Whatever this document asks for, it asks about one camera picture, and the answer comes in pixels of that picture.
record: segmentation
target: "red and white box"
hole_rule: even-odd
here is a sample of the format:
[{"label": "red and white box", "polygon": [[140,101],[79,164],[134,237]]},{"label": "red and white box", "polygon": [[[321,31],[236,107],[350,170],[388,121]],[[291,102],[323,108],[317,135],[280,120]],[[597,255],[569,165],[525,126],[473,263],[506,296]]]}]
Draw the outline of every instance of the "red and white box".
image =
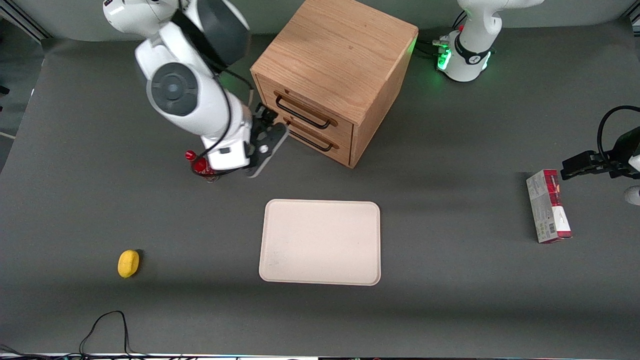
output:
[{"label": "red and white box", "polygon": [[538,242],[549,244],[571,238],[571,228],[560,201],[557,170],[542,170],[527,179]]}]

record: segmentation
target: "box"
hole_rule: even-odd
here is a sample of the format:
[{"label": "box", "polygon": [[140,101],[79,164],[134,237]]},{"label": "box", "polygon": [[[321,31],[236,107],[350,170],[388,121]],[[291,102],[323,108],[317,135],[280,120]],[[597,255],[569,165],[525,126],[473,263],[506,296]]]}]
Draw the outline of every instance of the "box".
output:
[{"label": "box", "polygon": [[527,180],[529,200],[539,243],[571,238],[571,228],[560,201],[557,170],[542,170]]},{"label": "box", "polygon": [[353,168],[400,92],[417,36],[355,0],[306,0],[251,73],[291,137]]}]

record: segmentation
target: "yellow sponge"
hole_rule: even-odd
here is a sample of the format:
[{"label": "yellow sponge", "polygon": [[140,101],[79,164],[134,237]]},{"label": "yellow sponge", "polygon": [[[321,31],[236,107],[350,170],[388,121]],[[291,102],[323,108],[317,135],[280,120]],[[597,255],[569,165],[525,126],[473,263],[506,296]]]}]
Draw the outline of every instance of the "yellow sponge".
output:
[{"label": "yellow sponge", "polygon": [[120,255],[118,260],[118,274],[124,279],[132,276],[138,271],[140,255],[135,250],[127,250]]}]

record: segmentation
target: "red bottle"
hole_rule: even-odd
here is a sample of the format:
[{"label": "red bottle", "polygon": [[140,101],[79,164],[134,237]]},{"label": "red bottle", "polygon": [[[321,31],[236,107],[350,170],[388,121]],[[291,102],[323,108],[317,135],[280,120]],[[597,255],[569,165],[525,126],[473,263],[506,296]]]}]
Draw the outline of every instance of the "red bottle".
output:
[{"label": "red bottle", "polygon": [[[209,162],[207,161],[207,159],[206,158],[198,159],[198,154],[196,154],[195,152],[189,150],[185,152],[184,157],[187,160],[189,160],[189,162],[191,163],[191,168],[195,170],[198,174],[214,175],[216,173],[216,171],[209,166]],[[203,176],[202,178],[209,183],[213,183],[215,182],[215,180],[218,179],[216,176]]]}]

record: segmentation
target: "wall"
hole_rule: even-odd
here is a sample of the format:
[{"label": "wall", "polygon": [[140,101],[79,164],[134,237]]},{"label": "wall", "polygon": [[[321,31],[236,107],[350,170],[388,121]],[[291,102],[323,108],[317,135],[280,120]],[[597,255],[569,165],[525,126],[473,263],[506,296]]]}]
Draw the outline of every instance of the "wall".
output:
[{"label": "wall", "polygon": [[[76,40],[128,40],[104,19],[101,0],[13,0],[52,35]],[[277,33],[303,0],[232,0],[254,33]],[[455,0],[360,0],[418,27],[450,26],[459,14]],[[619,17],[634,0],[546,0],[502,13],[508,28],[592,25]]]}]

